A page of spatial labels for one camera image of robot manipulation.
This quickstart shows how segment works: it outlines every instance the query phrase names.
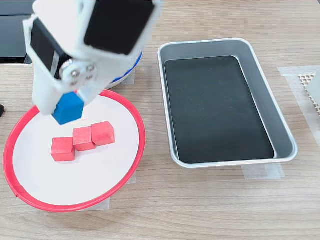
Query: wooden table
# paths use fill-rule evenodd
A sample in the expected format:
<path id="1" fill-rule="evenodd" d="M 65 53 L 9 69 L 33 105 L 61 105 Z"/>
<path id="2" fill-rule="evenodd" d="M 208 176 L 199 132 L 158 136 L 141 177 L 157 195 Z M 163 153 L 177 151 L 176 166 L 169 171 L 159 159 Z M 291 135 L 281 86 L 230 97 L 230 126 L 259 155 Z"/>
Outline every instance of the wooden table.
<path id="1" fill-rule="evenodd" d="M 299 145 L 281 180 L 245 180 L 240 166 L 182 169 L 169 154 L 157 49 L 174 41 L 239 37 L 259 58 Z M 147 143 L 137 183 L 110 210 L 43 212 L 16 198 L 0 171 L 1 240 L 318 240 L 320 148 L 277 67 L 320 65 L 316 0 L 168 0 L 153 28 L 135 85 L 119 85 L 140 111 Z M 0 155 L 31 106 L 31 65 L 0 66 Z"/>

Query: red cube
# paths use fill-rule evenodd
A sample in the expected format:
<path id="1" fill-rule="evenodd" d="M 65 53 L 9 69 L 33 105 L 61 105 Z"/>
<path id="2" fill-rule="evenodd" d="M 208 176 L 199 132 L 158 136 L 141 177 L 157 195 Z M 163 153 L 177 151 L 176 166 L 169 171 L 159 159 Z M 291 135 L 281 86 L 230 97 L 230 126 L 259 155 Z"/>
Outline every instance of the red cube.
<path id="1" fill-rule="evenodd" d="M 91 125 L 92 141 L 98 145 L 113 144 L 115 140 L 114 127 L 108 121 Z"/>
<path id="2" fill-rule="evenodd" d="M 92 142 L 91 126 L 73 129 L 73 145 L 79 152 L 96 148 Z"/>
<path id="3" fill-rule="evenodd" d="M 51 156 L 56 162 L 74 161 L 75 148 L 72 137 L 55 137 L 52 139 Z"/>

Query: metal tray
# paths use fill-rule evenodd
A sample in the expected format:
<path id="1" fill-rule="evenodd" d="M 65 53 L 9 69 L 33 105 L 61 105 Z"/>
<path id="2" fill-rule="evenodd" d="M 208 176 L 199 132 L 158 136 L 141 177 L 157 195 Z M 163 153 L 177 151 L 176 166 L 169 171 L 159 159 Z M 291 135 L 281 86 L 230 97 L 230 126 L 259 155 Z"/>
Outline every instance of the metal tray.
<path id="1" fill-rule="evenodd" d="M 212 159 L 204 159 L 199 161 L 196 160 L 195 163 L 190 163 L 188 161 L 185 161 L 184 159 L 180 159 L 179 156 L 165 65 L 168 61 L 196 60 L 205 58 L 223 60 L 224 58 L 221 57 L 227 56 L 234 57 L 238 62 L 237 64 L 239 66 L 239 72 L 241 72 L 241 75 L 243 75 L 243 81 L 246 82 L 246 88 L 249 89 L 248 92 L 250 98 L 253 100 L 252 104 L 254 103 L 259 121 L 262 123 L 262 128 L 264 128 L 269 143 L 272 146 L 272 157 L 265 159 L 235 158 L 228 160 L 219 160 L 216 159 L 215 156 L 212 156 Z M 275 100 L 271 88 L 258 62 L 256 54 L 252 46 L 246 40 L 241 38 L 226 38 L 217 40 L 167 43 L 159 48 L 158 60 L 170 153 L 171 157 L 178 165 L 184 168 L 197 169 L 206 167 L 280 163 L 291 161 L 297 156 L 297 143 Z"/>

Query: laptop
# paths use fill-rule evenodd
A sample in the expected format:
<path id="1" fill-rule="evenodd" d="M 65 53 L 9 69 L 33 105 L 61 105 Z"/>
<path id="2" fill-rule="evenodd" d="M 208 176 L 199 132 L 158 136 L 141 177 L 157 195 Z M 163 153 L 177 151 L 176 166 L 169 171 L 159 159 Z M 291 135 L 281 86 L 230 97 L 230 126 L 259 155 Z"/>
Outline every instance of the laptop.
<path id="1" fill-rule="evenodd" d="M 0 64 L 30 64 L 22 21 L 35 0 L 0 0 Z"/>

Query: plate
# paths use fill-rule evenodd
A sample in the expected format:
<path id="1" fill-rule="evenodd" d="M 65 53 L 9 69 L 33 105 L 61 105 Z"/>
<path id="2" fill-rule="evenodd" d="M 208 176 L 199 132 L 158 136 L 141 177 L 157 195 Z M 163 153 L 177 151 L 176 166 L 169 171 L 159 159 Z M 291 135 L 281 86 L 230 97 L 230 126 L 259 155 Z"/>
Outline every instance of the plate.
<path id="1" fill-rule="evenodd" d="M 53 138 L 72 137 L 73 128 L 109 121 L 115 143 L 75 153 L 75 161 L 55 162 Z M 92 207 L 117 192 L 143 156 L 146 132 L 137 109 L 104 90 L 86 106 L 82 119 L 59 125 L 52 116 L 29 110 L 12 130 L 3 156 L 6 179 L 17 197 L 50 212 Z"/>

